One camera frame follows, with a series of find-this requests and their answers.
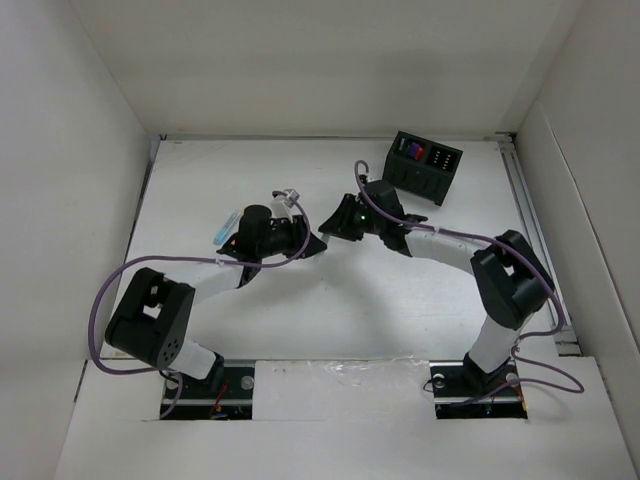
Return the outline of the blue pastel highlighter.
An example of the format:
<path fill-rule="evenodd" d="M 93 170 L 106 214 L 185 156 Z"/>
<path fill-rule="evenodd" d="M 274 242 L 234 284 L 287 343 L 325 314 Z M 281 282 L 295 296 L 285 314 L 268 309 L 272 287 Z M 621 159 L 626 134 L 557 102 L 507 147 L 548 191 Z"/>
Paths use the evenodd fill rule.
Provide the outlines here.
<path fill-rule="evenodd" d="M 233 229 L 235 228 L 237 222 L 239 221 L 241 213 L 239 211 L 233 212 L 227 220 L 223 223 L 223 225 L 219 228 L 216 233 L 213 244 L 215 246 L 222 246 L 226 240 L 233 233 Z"/>

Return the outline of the black purple-capped highlighter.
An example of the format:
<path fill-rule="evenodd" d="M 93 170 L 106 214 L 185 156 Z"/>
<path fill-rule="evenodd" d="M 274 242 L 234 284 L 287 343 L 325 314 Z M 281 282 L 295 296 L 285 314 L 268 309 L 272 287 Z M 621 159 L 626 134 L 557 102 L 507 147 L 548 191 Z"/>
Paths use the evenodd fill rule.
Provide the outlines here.
<path fill-rule="evenodd" d="M 419 144 L 419 143 L 412 142 L 412 143 L 409 145 L 409 147 L 408 147 L 408 149 L 407 149 L 407 151 L 406 151 L 406 155 L 407 155 L 408 157 L 410 157 L 410 158 L 415 159 L 415 156 L 416 156 L 416 153 L 417 153 L 417 151 L 418 151 L 418 148 L 419 148 L 419 147 L 423 147 L 423 146 L 422 146 L 421 144 Z"/>

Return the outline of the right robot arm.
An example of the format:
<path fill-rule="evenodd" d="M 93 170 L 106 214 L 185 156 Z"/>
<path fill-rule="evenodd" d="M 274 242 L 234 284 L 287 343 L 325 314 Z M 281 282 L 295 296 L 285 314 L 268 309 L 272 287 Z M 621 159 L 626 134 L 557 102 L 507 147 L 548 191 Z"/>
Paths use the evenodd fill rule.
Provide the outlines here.
<path fill-rule="evenodd" d="M 405 212 L 389 182 L 369 182 L 364 175 L 358 182 L 360 192 L 345 194 L 319 232 L 351 242 L 375 235 L 401 255 L 471 275 L 486 318 L 463 358 L 462 381 L 472 393 L 486 393 L 497 384 L 525 324 L 554 292 L 550 276 L 515 230 L 489 238 L 489 245 L 481 248 L 461 234 L 428 227 L 424 216 Z"/>

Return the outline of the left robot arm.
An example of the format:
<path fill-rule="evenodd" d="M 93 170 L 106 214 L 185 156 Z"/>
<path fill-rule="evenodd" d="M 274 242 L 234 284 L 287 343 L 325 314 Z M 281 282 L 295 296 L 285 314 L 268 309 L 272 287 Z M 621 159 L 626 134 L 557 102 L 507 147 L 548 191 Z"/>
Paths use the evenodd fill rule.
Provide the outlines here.
<path fill-rule="evenodd" d="M 233 233 L 211 259 L 197 259 L 186 278 L 172 279 L 149 267 L 136 271 L 105 332 L 106 343 L 158 370 L 178 374 L 201 396 L 222 387 L 224 358 L 188 338 L 194 307 L 240 289 L 270 267 L 306 255 L 312 243 L 308 216 L 277 217 L 263 205 L 245 208 Z"/>

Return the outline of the black slotted organizer box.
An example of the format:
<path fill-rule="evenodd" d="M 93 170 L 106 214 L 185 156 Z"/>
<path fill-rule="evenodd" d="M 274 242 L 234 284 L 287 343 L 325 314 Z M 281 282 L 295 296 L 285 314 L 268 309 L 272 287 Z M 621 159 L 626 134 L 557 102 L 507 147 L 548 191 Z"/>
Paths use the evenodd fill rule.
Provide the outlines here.
<path fill-rule="evenodd" d="M 406 155 L 412 142 L 425 149 L 420 160 Z M 463 152 L 456 148 L 398 131 L 387 153 L 382 178 L 397 189 L 441 206 L 462 156 Z"/>

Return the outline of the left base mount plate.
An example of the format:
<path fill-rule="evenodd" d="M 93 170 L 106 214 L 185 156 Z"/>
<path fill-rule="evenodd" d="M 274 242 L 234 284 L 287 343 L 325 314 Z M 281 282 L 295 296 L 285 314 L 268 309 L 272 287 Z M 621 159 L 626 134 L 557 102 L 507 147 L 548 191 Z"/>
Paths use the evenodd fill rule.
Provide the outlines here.
<path fill-rule="evenodd" d="M 232 360 L 225 363 L 219 389 L 210 392 L 205 385 L 183 378 L 181 394 L 174 375 L 162 373 L 161 420 L 251 420 L 255 386 L 255 361 Z"/>

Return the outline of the base mount plate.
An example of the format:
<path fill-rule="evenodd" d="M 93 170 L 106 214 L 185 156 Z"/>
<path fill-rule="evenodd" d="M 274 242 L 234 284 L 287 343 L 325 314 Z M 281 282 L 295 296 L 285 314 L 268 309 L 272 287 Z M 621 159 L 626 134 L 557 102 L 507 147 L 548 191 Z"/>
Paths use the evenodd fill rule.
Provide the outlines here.
<path fill-rule="evenodd" d="M 433 395 L 438 420 L 527 419 L 524 395 L 518 385 L 515 363 L 510 360 L 495 374 L 476 376 L 462 361 L 429 363 L 430 378 L 423 389 Z"/>
<path fill-rule="evenodd" d="M 181 394 L 174 375 L 162 373 L 161 420 L 251 420 L 255 386 L 255 361 L 232 360 L 225 363 L 219 389 L 210 392 L 205 385 L 183 378 Z"/>

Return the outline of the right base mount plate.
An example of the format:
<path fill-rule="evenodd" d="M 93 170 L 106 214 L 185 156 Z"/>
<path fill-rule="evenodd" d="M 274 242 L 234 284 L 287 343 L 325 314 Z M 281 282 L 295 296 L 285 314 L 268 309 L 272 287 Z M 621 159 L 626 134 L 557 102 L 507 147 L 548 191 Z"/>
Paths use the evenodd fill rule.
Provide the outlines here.
<path fill-rule="evenodd" d="M 429 363 L 430 378 L 423 389 L 433 395 L 438 420 L 527 419 L 524 395 L 518 385 L 515 363 L 510 360 L 495 374 L 476 376 L 462 361 Z"/>

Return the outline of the metal rail on right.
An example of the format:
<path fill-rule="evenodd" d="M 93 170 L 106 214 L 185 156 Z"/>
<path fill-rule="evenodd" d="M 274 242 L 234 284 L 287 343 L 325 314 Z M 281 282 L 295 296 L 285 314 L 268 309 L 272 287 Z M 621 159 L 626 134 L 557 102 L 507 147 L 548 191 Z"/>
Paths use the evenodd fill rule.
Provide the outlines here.
<path fill-rule="evenodd" d="M 524 228 L 524 235 L 527 237 L 533 251 L 539 258 L 542 266 L 551 276 L 556 287 L 556 296 L 560 302 L 561 311 L 565 318 L 563 329 L 554 335 L 554 342 L 556 344 L 558 354 L 566 357 L 582 356 L 583 352 L 571 323 L 570 315 L 566 309 L 560 283 L 519 162 L 514 137 L 512 135 L 501 135 L 497 140 L 497 144 L 511 184 L 521 223 Z"/>

